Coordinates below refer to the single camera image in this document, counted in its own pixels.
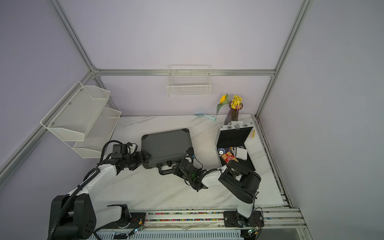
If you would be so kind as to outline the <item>dark grey poker case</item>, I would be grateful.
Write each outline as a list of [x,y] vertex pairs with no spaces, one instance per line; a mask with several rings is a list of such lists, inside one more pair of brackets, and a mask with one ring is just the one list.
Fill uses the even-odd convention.
[[179,129],[142,136],[142,149],[152,157],[145,169],[158,168],[161,175],[171,174],[172,170],[161,170],[163,166],[172,167],[185,159],[188,153],[194,154],[189,129]]

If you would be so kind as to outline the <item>silver aluminium poker case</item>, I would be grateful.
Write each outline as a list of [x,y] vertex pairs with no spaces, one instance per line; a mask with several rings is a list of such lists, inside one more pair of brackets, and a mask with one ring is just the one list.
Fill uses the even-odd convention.
[[[236,147],[244,148],[247,150],[245,146],[245,142],[253,129],[254,129],[253,123],[248,123],[244,121],[230,122],[227,125],[220,126],[217,134],[217,139],[216,139],[217,153],[219,148],[224,148],[226,149],[227,152],[231,152],[235,156],[234,150]],[[224,166],[226,165],[226,163],[221,158],[221,156],[218,153],[220,164],[221,166]],[[255,167],[251,161],[249,151],[248,151],[248,159],[246,161],[243,161],[243,160],[238,160],[238,161],[242,165],[251,169],[252,171],[255,171]]]

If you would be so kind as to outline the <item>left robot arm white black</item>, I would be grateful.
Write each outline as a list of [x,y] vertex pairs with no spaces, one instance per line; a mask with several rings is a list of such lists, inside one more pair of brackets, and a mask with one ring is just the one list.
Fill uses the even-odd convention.
[[106,142],[99,163],[86,174],[83,182],[68,194],[53,199],[48,239],[85,240],[109,225],[121,229],[133,227],[129,237],[142,230],[145,216],[134,219],[126,204],[95,208],[93,202],[122,170],[133,171],[150,157],[150,154],[138,151],[137,144],[123,144],[116,140]]

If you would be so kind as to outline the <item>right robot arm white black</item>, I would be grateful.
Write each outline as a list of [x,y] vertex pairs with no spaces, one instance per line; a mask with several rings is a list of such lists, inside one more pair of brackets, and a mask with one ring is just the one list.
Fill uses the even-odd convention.
[[252,221],[261,176],[235,160],[210,170],[198,169],[193,163],[193,159],[184,158],[172,167],[172,172],[197,192],[213,186],[224,186],[240,201],[236,210],[238,224],[248,226]]

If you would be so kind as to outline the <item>blue dealer chip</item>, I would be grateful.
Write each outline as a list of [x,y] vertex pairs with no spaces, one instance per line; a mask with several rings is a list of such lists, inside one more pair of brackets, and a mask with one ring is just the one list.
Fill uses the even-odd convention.
[[221,156],[221,155],[223,155],[223,154],[225,154],[227,151],[226,151],[226,149],[224,149],[224,148],[219,148],[218,149],[218,153],[219,153],[219,155]]

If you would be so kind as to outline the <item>red playing card box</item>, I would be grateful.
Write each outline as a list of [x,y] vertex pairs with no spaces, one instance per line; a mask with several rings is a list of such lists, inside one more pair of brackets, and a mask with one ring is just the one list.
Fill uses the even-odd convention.
[[226,152],[221,156],[221,158],[224,160],[226,164],[228,164],[230,161],[238,162],[236,157],[231,152]]

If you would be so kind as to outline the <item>white card deck box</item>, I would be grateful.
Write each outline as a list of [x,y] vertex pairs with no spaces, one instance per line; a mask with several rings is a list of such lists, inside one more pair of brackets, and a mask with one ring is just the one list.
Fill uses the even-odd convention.
[[234,153],[237,160],[246,161],[248,159],[248,151],[244,148],[236,147]]

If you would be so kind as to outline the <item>light blue plastic tool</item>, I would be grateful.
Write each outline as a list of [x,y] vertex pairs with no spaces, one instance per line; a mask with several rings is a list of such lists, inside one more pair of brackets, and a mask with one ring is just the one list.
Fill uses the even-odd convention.
[[216,121],[216,119],[217,119],[214,116],[203,114],[203,113],[197,113],[197,114],[195,114],[195,116],[205,117],[205,118],[210,119],[212,121]]

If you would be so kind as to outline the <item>white mesh two-tier shelf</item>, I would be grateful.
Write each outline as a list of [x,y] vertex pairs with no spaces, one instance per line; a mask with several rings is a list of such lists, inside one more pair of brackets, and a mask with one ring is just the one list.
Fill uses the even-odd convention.
[[84,159],[99,158],[121,112],[107,107],[110,91],[76,82],[41,125]]

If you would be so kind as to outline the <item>purple glass vase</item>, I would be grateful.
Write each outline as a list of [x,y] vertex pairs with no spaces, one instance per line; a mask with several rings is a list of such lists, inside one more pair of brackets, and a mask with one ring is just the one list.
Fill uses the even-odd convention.
[[224,124],[227,125],[227,124],[229,124],[229,123],[232,122],[232,121],[235,121],[235,122],[238,121],[238,119],[239,119],[239,111],[240,111],[240,110],[234,110],[234,109],[232,109],[232,108],[230,107],[229,112],[228,112],[228,114],[227,114],[227,117],[226,117],[226,119],[225,119]]

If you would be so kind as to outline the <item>yellow sunflower with leaf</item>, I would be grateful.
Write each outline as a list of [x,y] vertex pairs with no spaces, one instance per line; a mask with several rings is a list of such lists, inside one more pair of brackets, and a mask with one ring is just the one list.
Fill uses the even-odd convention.
[[219,101],[219,104],[217,105],[216,107],[216,115],[218,115],[219,111],[221,110],[221,108],[224,106],[224,105],[227,105],[229,103],[229,100],[228,100],[228,94],[225,94],[221,97],[220,101]]

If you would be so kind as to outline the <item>yellow flower bunch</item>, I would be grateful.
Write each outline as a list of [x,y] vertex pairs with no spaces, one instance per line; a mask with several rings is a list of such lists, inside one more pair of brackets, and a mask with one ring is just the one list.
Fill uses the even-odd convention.
[[241,110],[243,108],[243,99],[238,95],[234,95],[230,107],[234,110]]

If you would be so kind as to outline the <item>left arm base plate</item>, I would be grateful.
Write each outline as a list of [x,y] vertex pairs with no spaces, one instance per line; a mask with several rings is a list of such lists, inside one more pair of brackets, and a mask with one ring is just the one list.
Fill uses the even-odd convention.
[[128,217],[104,226],[104,229],[137,229],[145,224],[146,216],[147,213],[143,212],[130,213]]

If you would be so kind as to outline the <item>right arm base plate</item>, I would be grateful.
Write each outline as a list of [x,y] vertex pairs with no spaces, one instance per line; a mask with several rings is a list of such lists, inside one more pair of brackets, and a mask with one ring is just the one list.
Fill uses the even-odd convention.
[[249,218],[240,215],[237,211],[224,211],[225,227],[264,227],[264,216],[261,211],[253,211]]

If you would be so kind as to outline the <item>aluminium frame rail structure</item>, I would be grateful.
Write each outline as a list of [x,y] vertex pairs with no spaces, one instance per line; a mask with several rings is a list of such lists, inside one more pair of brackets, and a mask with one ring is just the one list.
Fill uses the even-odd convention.
[[[104,84],[102,83],[101,76],[167,76],[167,77],[212,77],[212,76],[269,76],[271,79],[266,88],[266,91],[263,95],[262,101],[256,112],[256,118],[258,119],[261,116],[261,113],[264,109],[264,106],[272,92],[272,89],[278,79],[278,76],[281,72],[281,69],[289,55],[289,52],[292,48],[292,45],[297,37],[299,29],[307,16],[307,13],[312,5],[312,1],[303,1],[298,12],[298,15],[294,21],[294,25],[289,33],[287,41],[283,47],[282,53],[279,57],[278,63],[273,70],[214,70],[214,69],[197,69],[192,67],[191,69],[171,69],[171,70],[154,70],[154,69],[144,69],[144,70],[134,70],[134,69],[97,69],[91,64],[91,60],[88,54],[85,51],[85,48],[80,42],[78,35],[75,33],[75,30],[70,24],[70,20],[66,15],[63,6],[59,1],[50,1],[50,5],[53,8],[53,11],[57,15],[59,22],[63,25],[67,35],[69,36],[71,42],[74,44],[75,48],[79,52],[80,56],[85,60],[86,65],[89,67],[89,71],[85,76],[70,90],[64,95],[64,97],[59,100],[59,102],[53,107],[53,111],[56,112],[61,109],[61,106],[66,103],[66,101],[73,97],[76,94],[76,91],[80,89],[81,85],[85,85],[88,81],[94,80],[98,87],[105,89]],[[22,143],[22,145],[11,155],[5,164],[1,166],[1,186],[3,187],[6,182],[15,174],[15,172],[20,168],[20,166],[25,162],[29,155],[33,152],[36,146],[40,143],[42,137],[47,132],[47,129],[40,125],[38,126],[32,134]]]

